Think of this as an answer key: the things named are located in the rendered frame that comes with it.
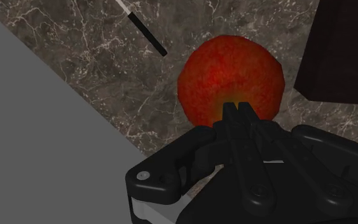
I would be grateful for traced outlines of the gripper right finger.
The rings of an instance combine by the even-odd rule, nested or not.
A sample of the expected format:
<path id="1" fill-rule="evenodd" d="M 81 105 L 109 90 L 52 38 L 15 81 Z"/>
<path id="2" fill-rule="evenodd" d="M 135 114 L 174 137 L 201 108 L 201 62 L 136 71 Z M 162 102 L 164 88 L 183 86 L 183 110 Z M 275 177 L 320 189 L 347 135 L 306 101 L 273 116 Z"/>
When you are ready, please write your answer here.
<path id="1" fill-rule="evenodd" d="M 238 112 L 261 157 L 291 164 L 321 211 L 344 215 L 358 208 L 358 143 L 309 125 L 285 131 L 275 122 L 260 120 L 247 102 L 239 104 Z"/>

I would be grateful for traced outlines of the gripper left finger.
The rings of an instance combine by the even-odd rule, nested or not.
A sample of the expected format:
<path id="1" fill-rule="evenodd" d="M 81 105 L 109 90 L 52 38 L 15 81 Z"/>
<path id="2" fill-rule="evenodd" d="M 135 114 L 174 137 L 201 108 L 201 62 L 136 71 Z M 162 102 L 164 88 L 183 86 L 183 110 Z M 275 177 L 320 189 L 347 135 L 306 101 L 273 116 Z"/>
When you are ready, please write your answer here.
<path id="1" fill-rule="evenodd" d="M 213 127 L 196 126 L 131 168 L 125 175 L 128 195 L 170 205 L 223 165 L 233 168 L 248 213 L 273 213 L 277 196 L 254 140 L 259 121 L 248 102 L 224 103 L 223 118 Z"/>

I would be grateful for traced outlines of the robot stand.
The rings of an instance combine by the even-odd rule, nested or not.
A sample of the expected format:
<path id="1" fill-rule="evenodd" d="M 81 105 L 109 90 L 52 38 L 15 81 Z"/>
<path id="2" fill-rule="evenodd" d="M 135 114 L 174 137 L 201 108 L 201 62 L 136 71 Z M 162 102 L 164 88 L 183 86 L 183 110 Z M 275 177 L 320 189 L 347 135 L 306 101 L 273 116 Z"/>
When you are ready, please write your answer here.
<path id="1" fill-rule="evenodd" d="M 358 0 L 320 0 L 296 89 L 309 101 L 358 104 Z"/>

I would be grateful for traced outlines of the red apple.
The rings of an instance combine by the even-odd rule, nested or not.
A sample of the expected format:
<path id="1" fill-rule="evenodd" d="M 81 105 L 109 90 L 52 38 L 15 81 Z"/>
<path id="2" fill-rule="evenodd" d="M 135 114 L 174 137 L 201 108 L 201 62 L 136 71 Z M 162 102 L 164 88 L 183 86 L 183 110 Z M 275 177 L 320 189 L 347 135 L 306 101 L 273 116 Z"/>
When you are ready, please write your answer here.
<path id="1" fill-rule="evenodd" d="M 262 120 L 280 110 L 285 89 L 281 63 L 242 36 L 221 35 L 201 44 L 177 78 L 177 97 L 194 125 L 212 126 L 223 104 L 248 102 Z"/>

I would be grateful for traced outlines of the black-handled knife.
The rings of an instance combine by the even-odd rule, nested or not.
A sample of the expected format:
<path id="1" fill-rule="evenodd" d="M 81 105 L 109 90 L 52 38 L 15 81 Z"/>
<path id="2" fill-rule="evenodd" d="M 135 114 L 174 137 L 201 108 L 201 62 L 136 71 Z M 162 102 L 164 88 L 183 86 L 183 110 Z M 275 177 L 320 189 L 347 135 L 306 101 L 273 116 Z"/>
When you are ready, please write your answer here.
<path id="1" fill-rule="evenodd" d="M 122 10 L 127 14 L 127 17 L 130 21 L 138 28 L 138 30 L 143 34 L 143 36 L 151 43 L 155 50 L 162 56 L 166 56 L 168 52 L 162 46 L 162 44 L 154 37 L 150 30 L 142 23 L 142 21 L 137 17 L 137 15 L 130 11 L 125 3 L 122 0 L 115 0 Z"/>

